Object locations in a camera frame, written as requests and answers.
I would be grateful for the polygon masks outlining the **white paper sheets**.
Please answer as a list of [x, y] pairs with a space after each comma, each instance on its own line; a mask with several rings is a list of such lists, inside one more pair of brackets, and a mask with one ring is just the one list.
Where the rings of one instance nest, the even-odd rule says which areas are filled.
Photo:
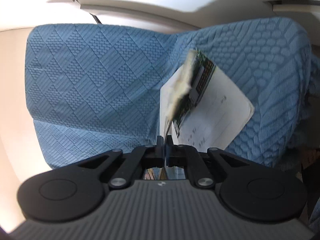
[[159, 135], [164, 141], [170, 132], [172, 121], [179, 110], [183, 98], [191, 90], [194, 61], [197, 51], [190, 50], [185, 62], [176, 70], [173, 76], [161, 87], [159, 107]]

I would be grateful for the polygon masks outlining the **blue textured chair cover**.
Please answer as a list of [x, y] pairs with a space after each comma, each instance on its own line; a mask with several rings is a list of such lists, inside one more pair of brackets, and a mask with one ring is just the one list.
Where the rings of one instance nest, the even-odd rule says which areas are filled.
[[242, 90], [253, 117], [227, 151], [275, 166], [303, 142], [308, 95], [319, 94], [319, 58], [290, 18], [246, 20], [163, 34], [103, 24], [48, 24], [28, 36], [25, 96], [51, 168], [113, 148], [154, 144], [160, 89], [191, 49]]

